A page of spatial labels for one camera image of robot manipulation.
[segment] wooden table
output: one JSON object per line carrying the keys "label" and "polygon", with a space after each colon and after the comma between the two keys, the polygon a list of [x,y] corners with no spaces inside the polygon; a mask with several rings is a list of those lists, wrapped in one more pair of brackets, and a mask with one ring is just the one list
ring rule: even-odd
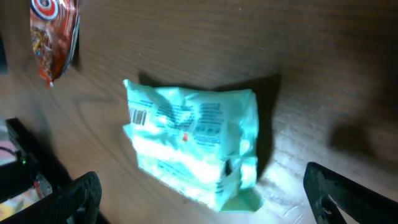
{"label": "wooden table", "polygon": [[[80,67],[48,90],[29,1],[1,1],[0,114],[20,118],[73,178],[97,171],[111,223],[315,223],[309,161],[398,200],[397,25],[396,1],[82,0]],[[141,172],[121,129],[125,78],[253,88],[264,206],[217,214]]]}

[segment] red snack wrapper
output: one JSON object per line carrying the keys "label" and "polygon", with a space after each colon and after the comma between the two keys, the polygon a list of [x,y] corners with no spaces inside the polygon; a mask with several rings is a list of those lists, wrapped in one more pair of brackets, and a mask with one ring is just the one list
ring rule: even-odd
{"label": "red snack wrapper", "polygon": [[30,0],[30,37],[39,75],[52,86],[68,68],[78,37],[78,0]]}

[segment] plastic packaging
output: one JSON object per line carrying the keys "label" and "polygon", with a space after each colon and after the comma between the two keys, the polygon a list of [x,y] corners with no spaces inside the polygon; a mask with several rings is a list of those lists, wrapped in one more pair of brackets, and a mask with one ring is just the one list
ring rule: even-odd
{"label": "plastic packaging", "polygon": [[30,37],[39,75],[52,85],[68,68],[78,37],[78,0],[30,0]]}
{"label": "plastic packaging", "polygon": [[256,96],[124,81],[139,167],[216,211],[256,211]]}

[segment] circular logo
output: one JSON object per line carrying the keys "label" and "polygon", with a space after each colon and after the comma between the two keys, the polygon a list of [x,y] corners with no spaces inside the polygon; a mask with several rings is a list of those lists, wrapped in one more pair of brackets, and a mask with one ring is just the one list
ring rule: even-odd
{"label": "circular logo", "polygon": [[30,0],[30,8],[36,16],[45,21],[54,20],[58,15],[56,0]]}

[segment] wood grain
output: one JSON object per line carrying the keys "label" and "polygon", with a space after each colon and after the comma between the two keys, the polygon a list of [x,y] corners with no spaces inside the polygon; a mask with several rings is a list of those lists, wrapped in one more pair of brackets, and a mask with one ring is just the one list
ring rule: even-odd
{"label": "wood grain", "polygon": [[[80,67],[48,90],[29,2],[0,1],[0,113],[20,118],[73,178],[97,171],[110,223],[315,223],[302,187],[309,161],[398,200],[397,25],[387,0],[83,0]],[[256,83],[258,212],[217,214],[137,168],[122,80],[142,73],[207,89]]]}

